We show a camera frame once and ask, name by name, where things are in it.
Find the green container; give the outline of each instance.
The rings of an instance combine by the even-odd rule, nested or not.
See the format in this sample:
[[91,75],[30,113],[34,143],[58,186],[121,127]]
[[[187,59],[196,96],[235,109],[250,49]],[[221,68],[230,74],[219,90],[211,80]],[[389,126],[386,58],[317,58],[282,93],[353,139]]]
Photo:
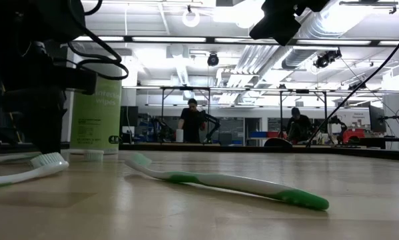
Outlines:
[[103,150],[105,154],[118,153],[121,86],[121,81],[98,77],[94,95],[75,93],[71,149]]

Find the black shirt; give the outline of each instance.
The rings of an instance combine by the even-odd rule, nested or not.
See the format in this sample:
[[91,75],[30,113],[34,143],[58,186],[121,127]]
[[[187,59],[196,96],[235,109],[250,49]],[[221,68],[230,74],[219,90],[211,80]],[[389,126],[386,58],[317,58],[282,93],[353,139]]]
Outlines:
[[183,109],[180,119],[185,120],[183,125],[183,136],[186,142],[199,143],[199,127],[203,123],[199,111],[191,111],[188,108]]
[[305,115],[300,115],[299,119],[295,119],[294,117],[291,117],[290,121],[288,122],[288,126],[286,128],[287,133],[290,132],[291,123],[297,123],[298,125],[300,125],[301,128],[307,129],[307,130],[309,130],[310,127],[312,126],[312,124],[310,123],[310,120]]

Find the blue bin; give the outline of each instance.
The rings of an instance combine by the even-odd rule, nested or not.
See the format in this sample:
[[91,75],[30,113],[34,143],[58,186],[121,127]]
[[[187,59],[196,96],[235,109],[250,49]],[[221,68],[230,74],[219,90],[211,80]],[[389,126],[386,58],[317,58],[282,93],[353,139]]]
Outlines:
[[250,137],[266,138],[267,137],[267,132],[264,132],[264,131],[250,132]]

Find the black camera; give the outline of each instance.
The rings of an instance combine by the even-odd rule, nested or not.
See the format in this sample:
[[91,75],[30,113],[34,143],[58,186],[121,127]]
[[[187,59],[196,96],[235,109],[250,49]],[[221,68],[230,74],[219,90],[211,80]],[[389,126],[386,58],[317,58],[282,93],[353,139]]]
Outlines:
[[301,27],[294,14],[300,16],[307,7],[313,12],[319,12],[328,2],[329,0],[266,0],[261,6],[264,17],[251,30],[250,37],[272,37],[285,46]]
[[210,67],[217,66],[218,65],[217,53],[210,53],[207,63],[208,63],[208,66],[210,66]]

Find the green toothbrush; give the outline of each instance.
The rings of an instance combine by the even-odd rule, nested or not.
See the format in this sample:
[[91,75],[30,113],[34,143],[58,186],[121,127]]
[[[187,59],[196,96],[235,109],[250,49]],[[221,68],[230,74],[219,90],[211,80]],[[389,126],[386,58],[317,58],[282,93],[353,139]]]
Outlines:
[[135,153],[133,157],[125,161],[126,165],[137,171],[173,183],[196,183],[208,187],[240,191],[311,209],[326,210],[329,208],[329,202],[326,199],[281,184],[224,174],[153,171],[147,168],[151,163],[152,160],[140,153]]

